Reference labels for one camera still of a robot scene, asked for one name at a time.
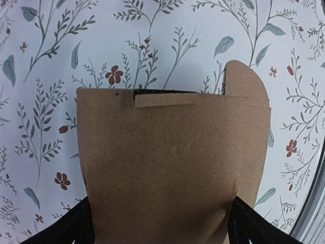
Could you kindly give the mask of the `brown cardboard box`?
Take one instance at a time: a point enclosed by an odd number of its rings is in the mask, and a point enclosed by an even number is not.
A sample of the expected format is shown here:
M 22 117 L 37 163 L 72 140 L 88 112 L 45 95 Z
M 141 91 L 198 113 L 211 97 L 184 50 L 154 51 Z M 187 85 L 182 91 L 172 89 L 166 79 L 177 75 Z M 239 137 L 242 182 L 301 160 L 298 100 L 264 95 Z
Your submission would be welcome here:
M 254 206 L 271 109 L 257 73 L 224 95 L 79 89 L 80 165 L 96 243 L 227 243 L 236 196 Z

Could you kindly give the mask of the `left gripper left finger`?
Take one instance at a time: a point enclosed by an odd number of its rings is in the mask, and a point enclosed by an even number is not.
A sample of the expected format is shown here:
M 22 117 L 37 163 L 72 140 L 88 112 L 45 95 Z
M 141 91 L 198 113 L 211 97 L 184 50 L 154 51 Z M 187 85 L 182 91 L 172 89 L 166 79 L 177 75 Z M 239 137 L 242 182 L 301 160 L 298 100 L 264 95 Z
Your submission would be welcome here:
M 85 197 L 51 226 L 23 244 L 94 244 L 94 229 L 89 200 Z

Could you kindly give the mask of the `floral patterned table mat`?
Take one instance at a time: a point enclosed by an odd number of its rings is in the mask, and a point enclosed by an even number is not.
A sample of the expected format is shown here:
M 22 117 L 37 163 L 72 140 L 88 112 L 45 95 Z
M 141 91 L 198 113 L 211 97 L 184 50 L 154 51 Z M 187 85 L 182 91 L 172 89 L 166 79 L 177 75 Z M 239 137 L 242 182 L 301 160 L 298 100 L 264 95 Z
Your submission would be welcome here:
M 1 1 L 1 243 L 88 198 L 79 89 L 224 95 L 232 60 L 271 109 L 251 208 L 290 235 L 324 146 L 324 1 Z

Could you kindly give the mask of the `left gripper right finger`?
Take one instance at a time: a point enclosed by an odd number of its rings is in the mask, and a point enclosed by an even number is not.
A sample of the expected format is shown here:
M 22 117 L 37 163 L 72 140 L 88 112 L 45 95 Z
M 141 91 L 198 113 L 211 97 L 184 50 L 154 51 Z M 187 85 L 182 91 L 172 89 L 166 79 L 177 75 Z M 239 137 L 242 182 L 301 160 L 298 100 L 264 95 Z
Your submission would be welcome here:
M 302 244 L 270 224 L 238 196 L 232 203 L 228 237 L 230 244 Z

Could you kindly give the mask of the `aluminium front rail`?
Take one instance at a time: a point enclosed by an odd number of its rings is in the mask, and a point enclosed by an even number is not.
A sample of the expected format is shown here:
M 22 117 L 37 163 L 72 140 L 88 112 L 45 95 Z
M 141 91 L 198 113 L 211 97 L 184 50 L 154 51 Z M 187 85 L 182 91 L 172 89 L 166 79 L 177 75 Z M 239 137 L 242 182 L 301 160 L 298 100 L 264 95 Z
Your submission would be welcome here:
M 302 243 L 324 243 L 324 146 L 312 185 L 290 235 Z

